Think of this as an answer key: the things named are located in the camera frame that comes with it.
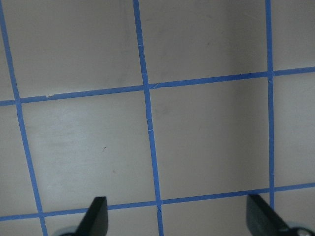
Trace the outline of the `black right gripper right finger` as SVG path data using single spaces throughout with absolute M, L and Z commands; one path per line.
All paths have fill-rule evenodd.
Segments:
M 246 225 L 252 236 L 287 236 L 290 227 L 258 194 L 247 195 Z

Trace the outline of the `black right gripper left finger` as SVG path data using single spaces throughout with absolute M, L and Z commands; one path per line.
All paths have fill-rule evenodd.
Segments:
M 108 225 L 107 199 L 105 196 L 95 197 L 74 235 L 106 236 Z

